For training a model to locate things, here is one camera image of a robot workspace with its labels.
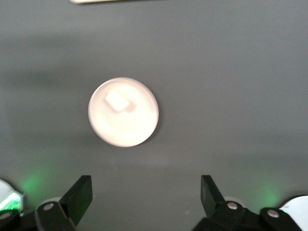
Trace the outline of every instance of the gray table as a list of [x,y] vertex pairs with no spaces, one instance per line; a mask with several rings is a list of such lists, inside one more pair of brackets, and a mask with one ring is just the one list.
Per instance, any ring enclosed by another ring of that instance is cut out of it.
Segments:
[[[189,231],[200,176],[253,211],[308,193],[308,2],[144,0],[0,3],[0,177],[28,207],[91,174],[80,231]],[[97,137],[93,91],[148,86],[153,136]]]

